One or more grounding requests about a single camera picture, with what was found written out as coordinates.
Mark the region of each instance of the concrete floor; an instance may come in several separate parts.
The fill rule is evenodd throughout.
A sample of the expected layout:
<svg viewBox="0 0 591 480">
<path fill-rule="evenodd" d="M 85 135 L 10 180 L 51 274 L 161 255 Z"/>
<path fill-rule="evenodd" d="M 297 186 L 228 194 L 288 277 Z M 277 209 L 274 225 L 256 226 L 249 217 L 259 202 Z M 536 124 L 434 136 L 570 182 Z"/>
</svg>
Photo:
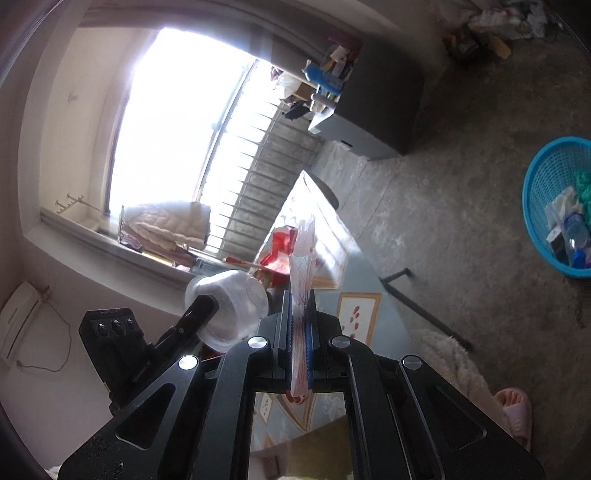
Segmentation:
<svg viewBox="0 0 591 480">
<path fill-rule="evenodd" d="M 411 268 L 397 286 L 473 342 L 491 390 L 528 392 L 549 478 L 591 423 L 591 308 L 536 253 L 521 187 L 536 152 L 563 135 L 591 137 L 591 67 L 560 34 L 449 68 L 405 157 L 367 162 L 327 144 L 313 169 L 377 272 Z"/>
</svg>

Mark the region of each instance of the wall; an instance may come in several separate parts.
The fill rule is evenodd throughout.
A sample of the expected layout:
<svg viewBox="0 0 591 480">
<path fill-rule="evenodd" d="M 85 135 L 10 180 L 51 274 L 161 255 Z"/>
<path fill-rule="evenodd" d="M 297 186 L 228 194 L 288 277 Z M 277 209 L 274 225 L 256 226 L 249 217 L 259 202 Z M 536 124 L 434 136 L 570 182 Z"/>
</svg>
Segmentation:
<svg viewBox="0 0 591 480">
<path fill-rule="evenodd" d="M 177 317 L 156 312 L 145 304 L 92 282 L 40 249 L 25 247 L 29 262 L 43 266 L 51 285 L 49 302 L 70 325 L 70 358 L 58 373 L 0 367 L 0 401 L 36 460 L 44 468 L 60 465 L 83 442 L 111 419 L 109 398 L 82 341 L 78 326 L 87 310 L 130 307 L 146 334 L 156 341 Z M 68 350 L 68 330 L 54 310 L 43 305 L 21 345 L 18 359 L 25 365 L 57 369 Z"/>
<path fill-rule="evenodd" d="M 386 39 L 409 53 L 429 78 L 447 66 L 440 27 L 428 0 L 297 0 L 367 35 Z"/>
<path fill-rule="evenodd" d="M 111 156 L 97 140 L 110 143 L 126 77 L 131 77 L 129 66 L 140 58 L 151 33 L 141 28 L 78 28 L 74 33 L 47 105 L 41 144 L 42 206 L 55 212 L 56 200 L 68 204 L 68 193 L 84 195 L 91 205 L 102 206 L 100 193 Z M 101 123 L 110 128 L 97 139 Z M 63 215 L 82 222 L 89 210 L 77 204 Z"/>
<path fill-rule="evenodd" d="M 0 401 L 45 468 L 62 463 L 110 418 L 107 392 L 77 334 L 84 312 L 129 306 L 147 339 L 155 340 L 183 310 L 184 288 L 163 284 L 40 223 L 43 120 L 53 77 L 88 3 L 64 1 L 0 85 L 0 301 L 25 278 L 40 290 L 50 286 L 50 301 L 70 324 L 73 341 L 59 373 L 0 365 Z M 67 329 L 44 306 L 19 359 L 56 368 L 66 354 Z"/>
</svg>

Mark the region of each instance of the table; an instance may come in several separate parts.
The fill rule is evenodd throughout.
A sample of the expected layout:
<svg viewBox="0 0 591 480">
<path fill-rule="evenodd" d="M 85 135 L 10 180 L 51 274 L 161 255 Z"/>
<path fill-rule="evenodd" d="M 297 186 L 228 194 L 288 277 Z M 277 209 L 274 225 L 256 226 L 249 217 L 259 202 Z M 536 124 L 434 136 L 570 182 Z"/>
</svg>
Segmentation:
<svg viewBox="0 0 591 480">
<path fill-rule="evenodd" d="M 343 333 L 356 335 L 374 353 L 400 359 L 417 354 L 394 299 L 359 249 L 320 189 L 302 172 L 277 216 L 271 231 L 303 219 L 315 218 L 317 265 L 314 293 L 317 310 L 341 319 Z M 258 262 L 269 244 L 259 251 Z M 252 450 L 283 443 L 319 428 L 345 414 L 342 394 L 256 395 Z"/>
</svg>

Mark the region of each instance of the blue bottle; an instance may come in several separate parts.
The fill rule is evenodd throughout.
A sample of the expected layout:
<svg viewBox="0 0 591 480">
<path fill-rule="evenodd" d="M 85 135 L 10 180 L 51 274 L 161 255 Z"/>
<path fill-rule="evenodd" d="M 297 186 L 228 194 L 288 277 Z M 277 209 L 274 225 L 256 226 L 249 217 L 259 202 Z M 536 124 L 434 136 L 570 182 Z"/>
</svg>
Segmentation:
<svg viewBox="0 0 591 480">
<path fill-rule="evenodd" d="M 573 213 L 564 221 L 563 236 L 570 266 L 585 268 L 586 258 L 591 247 L 591 238 L 581 214 Z"/>
<path fill-rule="evenodd" d="M 308 81 L 320 85 L 330 93 L 340 95 L 343 91 L 343 81 L 331 73 L 325 72 L 318 65 L 311 63 L 303 70 L 303 72 Z"/>
</svg>

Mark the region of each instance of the curtain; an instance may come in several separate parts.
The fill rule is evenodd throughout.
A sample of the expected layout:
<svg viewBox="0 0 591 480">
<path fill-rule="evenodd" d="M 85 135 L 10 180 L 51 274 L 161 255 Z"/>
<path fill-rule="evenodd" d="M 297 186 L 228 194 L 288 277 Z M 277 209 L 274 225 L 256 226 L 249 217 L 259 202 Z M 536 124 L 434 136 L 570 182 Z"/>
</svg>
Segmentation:
<svg viewBox="0 0 591 480">
<path fill-rule="evenodd" d="M 361 34 L 278 0 L 95 0 L 81 27 L 170 27 L 215 38 L 301 78 L 333 43 Z"/>
</svg>

